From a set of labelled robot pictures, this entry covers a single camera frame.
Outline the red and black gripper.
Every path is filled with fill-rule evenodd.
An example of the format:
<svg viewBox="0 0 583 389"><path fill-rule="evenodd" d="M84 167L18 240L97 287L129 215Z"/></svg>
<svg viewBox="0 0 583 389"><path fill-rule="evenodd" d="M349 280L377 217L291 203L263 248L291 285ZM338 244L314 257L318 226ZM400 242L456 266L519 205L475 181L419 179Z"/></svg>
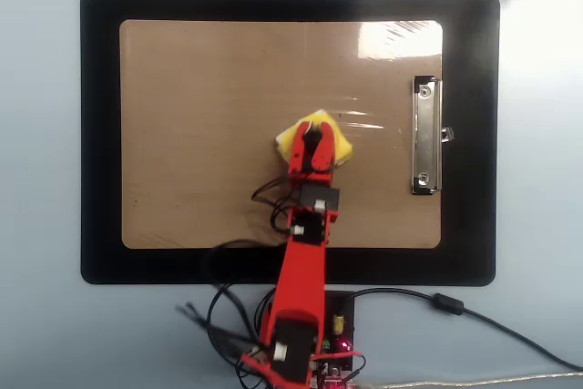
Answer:
<svg viewBox="0 0 583 389"><path fill-rule="evenodd" d="M291 144L288 180L291 187L298 191L300 206L317 212L337 211L340 191L332 186L335 165L334 131L329 123L325 121L320 123L322 137L313 152L311 168L304 140L311 127L311 121L303 121L295 131Z"/></svg>

